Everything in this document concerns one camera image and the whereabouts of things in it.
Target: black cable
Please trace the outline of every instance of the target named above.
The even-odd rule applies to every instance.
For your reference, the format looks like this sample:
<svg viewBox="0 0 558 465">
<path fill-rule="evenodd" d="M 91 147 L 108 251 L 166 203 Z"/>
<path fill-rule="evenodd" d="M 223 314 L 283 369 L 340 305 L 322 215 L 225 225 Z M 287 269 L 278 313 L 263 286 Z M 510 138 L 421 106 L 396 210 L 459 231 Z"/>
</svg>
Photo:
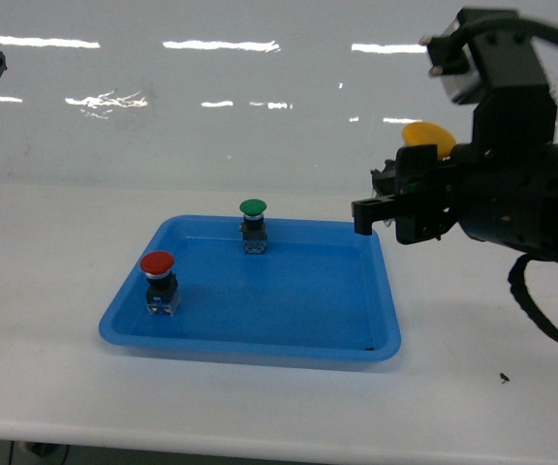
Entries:
<svg viewBox="0 0 558 465">
<path fill-rule="evenodd" d="M 12 458 L 15 455 L 15 442 L 10 441 L 10 452 L 8 452 L 8 465 L 12 465 Z"/>
<path fill-rule="evenodd" d="M 520 308 L 526 312 L 529 318 L 535 323 L 542 332 L 550 339 L 558 342 L 558 328 L 540 310 L 540 307 L 533 301 L 527 289 L 524 272 L 527 264 L 532 260 L 539 260 L 530 255 L 520 257 L 510 271 L 508 281 L 511 284 L 511 294 Z"/>
<path fill-rule="evenodd" d="M 59 462 L 59 465 L 64 465 L 66 460 L 68 459 L 68 452 L 70 452 L 70 445 L 66 446 L 66 451 L 64 452 L 64 456 L 62 457 L 62 461 Z"/>
<path fill-rule="evenodd" d="M 460 50 L 474 37 L 493 30 L 507 30 L 537 37 L 558 46 L 558 27 L 519 17 L 488 17 L 461 25 L 451 33 L 451 50 Z"/>
</svg>

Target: green push button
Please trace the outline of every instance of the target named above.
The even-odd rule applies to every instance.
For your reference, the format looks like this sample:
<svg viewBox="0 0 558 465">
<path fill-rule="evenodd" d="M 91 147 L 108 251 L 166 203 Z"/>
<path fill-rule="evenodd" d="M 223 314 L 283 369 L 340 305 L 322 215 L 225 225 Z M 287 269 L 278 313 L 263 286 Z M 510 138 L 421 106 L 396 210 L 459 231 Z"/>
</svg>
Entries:
<svg viewBox="0 0 558 465">
<path fill-rule="evenodd" d="M 240 204 L 240 211 L 247 216 L 260 216 L 265 210 L 265 201 L 259 199 L 249 199 Z"/>
</svg>

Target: table surface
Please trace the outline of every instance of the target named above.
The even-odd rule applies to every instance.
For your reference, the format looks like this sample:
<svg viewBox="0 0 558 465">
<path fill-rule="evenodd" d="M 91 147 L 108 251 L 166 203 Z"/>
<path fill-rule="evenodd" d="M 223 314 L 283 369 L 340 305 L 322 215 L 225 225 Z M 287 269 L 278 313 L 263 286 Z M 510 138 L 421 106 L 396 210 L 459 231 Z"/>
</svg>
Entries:
<svg viewBox="0 0 558 465">
<path fill-rule="evenodd" d="M 558 345 L 509 293 L 518 254 L 458 227 L 414 246 L 377 227 L 403 337 L 385 362 L 163 356 L 100 338 L 163 221 L 236 216 L 253 196 L 268 216 L 340 221 L 358 199 L 0 185 L 0 438 L 320 463 L 558 463 Z M 528 282 L 558 325 L 558 264 L 532 263 Z"/>
</svg>

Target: red push button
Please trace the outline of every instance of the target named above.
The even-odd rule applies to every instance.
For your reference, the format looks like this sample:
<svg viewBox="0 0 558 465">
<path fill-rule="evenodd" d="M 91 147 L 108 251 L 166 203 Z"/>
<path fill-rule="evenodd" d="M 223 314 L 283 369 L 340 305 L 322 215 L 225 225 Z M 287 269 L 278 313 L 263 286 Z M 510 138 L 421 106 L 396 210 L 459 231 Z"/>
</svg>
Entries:
<svg viewBox="0 0 558 465">
<path fill-rule="evenodd" d="M 174 263 L 175 259 L 172 254 L 159 250 L 150 252 L 143 257 L 139 263 L 139 268 L 141 268 L 141 271 L 145 274 L 160 276 L 168 273 Z"/>
</svg>

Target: blue tray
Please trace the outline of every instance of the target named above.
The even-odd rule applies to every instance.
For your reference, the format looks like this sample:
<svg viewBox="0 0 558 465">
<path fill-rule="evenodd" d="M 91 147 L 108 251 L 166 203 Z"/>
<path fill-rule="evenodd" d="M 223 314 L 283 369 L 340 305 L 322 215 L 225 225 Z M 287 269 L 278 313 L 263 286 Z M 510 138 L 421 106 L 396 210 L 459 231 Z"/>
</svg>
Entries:
<svg viewBox="0 0 558 465">
<path fill-rule="evenodd" d="M 375 232 L 267 218 L 266 253 L 246 255 L 241 221 L 166 221 L 143 255 L 175 255 L 182 297 L 175 316 L 147 312 L 137 262 L 101 319 L 101 336 L 123 346 L 221 354 L 363 361 L 395 355 L 400 333 Z"/>
</svg>

